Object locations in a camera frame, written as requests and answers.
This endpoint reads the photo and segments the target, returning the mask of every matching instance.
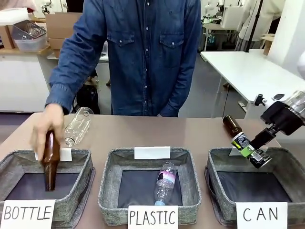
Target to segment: denim shirt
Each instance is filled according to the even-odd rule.
[[[67,114],[108,41],[114,115],[177,116],[190,91],[200,0],[85,0],[46,104]]]

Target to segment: white cabinet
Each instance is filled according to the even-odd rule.
[[[39,112],[49,89],[37,55],[0,56],[0,112]]]

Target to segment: shirt sleeve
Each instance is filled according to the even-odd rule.
[[[167,105],[161,110],[162,117],[176,116],[184,104],[191,88],[198,41],[201,32],[200,0],[187,1],[184,18],[184,43],[179,75]]]
[[[62,45],[58,66],[50,77],[51,91],[46,105],[56,103],[68,114],[73,99],[98,64],[106,41],[102,0],[85,0],[83,14],[74,25],[74,34]]]

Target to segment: plastic water bottle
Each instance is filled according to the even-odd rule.
[[[78,144],[87,133],[93,111],[88,107],[81,107],[77,110],[73,120],[65,129],[65,143],[68,147]]]
[[[159,173],[155,189],[155,205],[166,205],[173,193],[177,170],[172,162],[166,162]]]

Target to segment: table surface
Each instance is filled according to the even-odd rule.
[[[305,89],[305,80],[262,55],[246,52],[201,52],[219,74],[248,102]]]
[[[30,135],[35,120],[40,113],[33,114],[5,142],[0,145],[0,159],[17,149],[30,148]],[[65,124],[72,115],[65,117]],[[263,126],[255,120],[238,120],[244,132],[254,137]],[[78,148],[91,150],[96,175],[90,191],[85,211],[76,229],[112,229],[104,224],[97,199],[106,157],[111,149],[135,146],[177,146],[188,148],[194,158],[202,203],[198,211],[198,220],[194,225],[181,226],[184,229],[224,229],[215,218],[204,179],[204,167],[208,151],[214,147],[230,147],[230,137],[224,131],[219,118],[163,118],[163,117],[126,117],[94,115],[88,133]],[[269,146],[279,146],[272,141]],[[126,225],[116,227],[125,229]]]
[[[54,53],[51,53],[50,55],[47,56],[47,59],[49,60],[58,60],[58,58],[55,57]],[[108,54],[106,54],[105,56],[101,56],[99,62],[108,62],[109,58],[108,58]]]
[[[225,29],[222,28],[220,24],[215,24],[215,23],[203,24],[203,27],[206,28],[207,30],[236,30],[236,29]]]

